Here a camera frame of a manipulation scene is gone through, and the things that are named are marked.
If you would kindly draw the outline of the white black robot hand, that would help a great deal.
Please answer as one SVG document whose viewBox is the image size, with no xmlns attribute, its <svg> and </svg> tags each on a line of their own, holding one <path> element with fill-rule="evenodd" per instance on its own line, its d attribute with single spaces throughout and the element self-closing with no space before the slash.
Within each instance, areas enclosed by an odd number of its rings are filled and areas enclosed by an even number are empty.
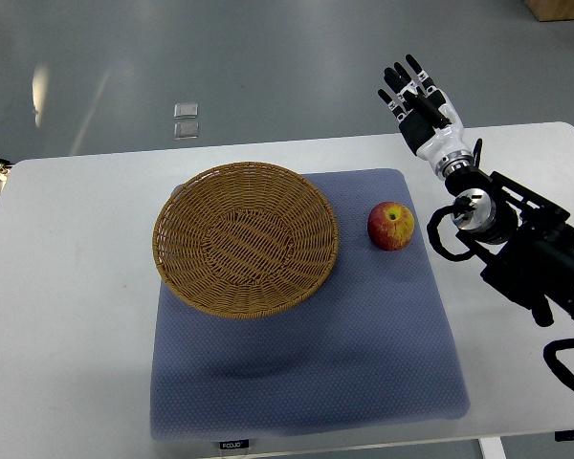
<svg viewBox="0 0 574 459">
<path fill-rule="evenodd" d="M 384 75 L 404 107 L 384 89 L 377 94 L 399 121 L 408 148 L 429 163 L 435 175 L 450 175 L 460 167 L 473 165 L 473 151 L 463 141 L 464 126 L 450 99 L 413 55 L 406 55 L 406 62 L 415 80 L 400 62 L 385 68 Z"/>
</svg>

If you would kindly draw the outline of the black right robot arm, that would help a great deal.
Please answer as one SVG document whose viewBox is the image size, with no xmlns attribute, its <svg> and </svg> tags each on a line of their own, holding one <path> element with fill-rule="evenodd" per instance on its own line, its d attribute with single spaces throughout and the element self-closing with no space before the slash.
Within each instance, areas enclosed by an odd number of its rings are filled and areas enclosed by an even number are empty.
<svg viewBox="0 0 574 459">
<path fill-rule="evenodd" d="M 480 167 L 482 143 L 469 147 L 446 94 L 412 56 L 385 68 L 378 92 L 410 151 L 453 196 L 427 224 L 432 248 L 461 262 L 478 257 L 482 279 L 552 325 L 556 303 L 574 320 L 574 228 L 568 212 L 538 193 Z"/>
</svg>

